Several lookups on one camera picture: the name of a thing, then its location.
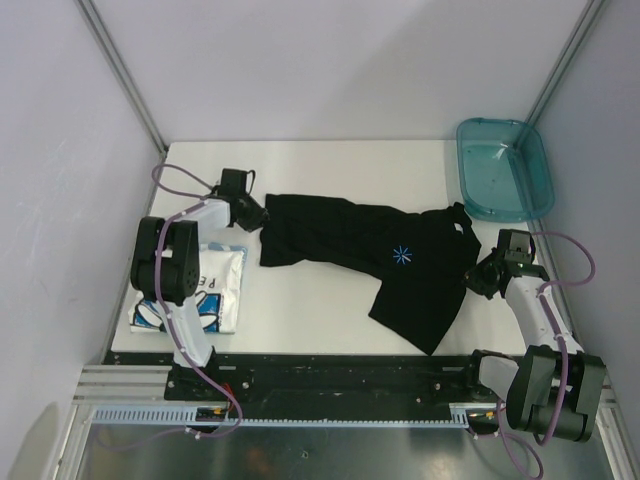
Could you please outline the black t-shirt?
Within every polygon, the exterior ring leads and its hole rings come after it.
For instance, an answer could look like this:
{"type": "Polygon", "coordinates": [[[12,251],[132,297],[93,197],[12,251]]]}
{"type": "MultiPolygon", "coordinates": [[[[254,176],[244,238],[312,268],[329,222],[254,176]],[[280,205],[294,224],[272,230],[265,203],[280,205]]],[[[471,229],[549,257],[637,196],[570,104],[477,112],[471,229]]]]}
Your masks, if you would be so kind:
{"type": "Polygon", "coordinates": [[[346,199],[269,194],[263,267],[328,263],[381,282],[371,319],[427,355],[458,315],[481,243],[462,204],[422,213],[346,199]]]}

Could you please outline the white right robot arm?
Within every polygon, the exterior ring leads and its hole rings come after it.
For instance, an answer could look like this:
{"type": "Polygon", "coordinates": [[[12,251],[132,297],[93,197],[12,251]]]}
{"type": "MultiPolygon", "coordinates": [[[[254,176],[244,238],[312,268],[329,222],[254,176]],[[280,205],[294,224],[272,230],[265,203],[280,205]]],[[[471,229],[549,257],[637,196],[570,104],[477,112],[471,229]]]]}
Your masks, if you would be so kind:
{"type": "Polygon", "coordinates": [[[584,351],[555,304],[545,268],[536,264],[533,234],[502,229],[491,253],[465,274],[467,288],[500,296],[518,322],[525,354],[474,353],[476,367],[461,388],[473,401],[495,394],[506,404],[508,424],[539,443],[550,438],[590,439],[606,376],[603,360],[584,351]]]}

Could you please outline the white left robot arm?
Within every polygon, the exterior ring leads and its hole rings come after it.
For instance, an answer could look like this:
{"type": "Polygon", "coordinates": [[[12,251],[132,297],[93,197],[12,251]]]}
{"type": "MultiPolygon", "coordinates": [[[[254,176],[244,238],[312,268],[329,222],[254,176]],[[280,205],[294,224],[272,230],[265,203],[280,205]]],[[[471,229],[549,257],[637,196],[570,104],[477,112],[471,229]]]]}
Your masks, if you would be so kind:
{"type": "Polygon", "coordinates": [[[146,216],[138,225],[130,270],[132,287],[154,304],[175,345],[174,362],[192,368],[186,387],[197,398],[214,397],[221,387],[220,374],[208,367],[214,348],[206,340],[199,319],[196,289],[200,276],[200,247],[220,230],[239,226],[246,232],[263,227],[267,209],[252,197],[253,170],[225,168],[211,185],[183,167],[163,164],[151,178],[167,193],[190,198],[192,205],[167,217],[146,216]],[[161,182],[162,171],[176,170],[203,186],[204,193],[170,188],[161,182]]]}

